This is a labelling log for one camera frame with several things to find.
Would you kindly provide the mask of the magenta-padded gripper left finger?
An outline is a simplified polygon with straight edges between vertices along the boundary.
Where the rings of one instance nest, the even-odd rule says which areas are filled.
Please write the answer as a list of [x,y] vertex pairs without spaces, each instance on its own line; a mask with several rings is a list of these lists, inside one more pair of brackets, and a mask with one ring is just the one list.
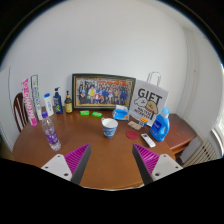
[[56,154],[42,169],[79,185],[90,155],[91,144],[88,143],[66,155]]

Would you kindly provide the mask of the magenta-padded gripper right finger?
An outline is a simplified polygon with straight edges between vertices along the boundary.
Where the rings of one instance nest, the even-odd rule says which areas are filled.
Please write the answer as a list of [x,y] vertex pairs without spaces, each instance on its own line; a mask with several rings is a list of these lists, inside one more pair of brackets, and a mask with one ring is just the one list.
[[132,153],[145,185],[182,169],[169,155],[158,155],[138,144],[133,145]]

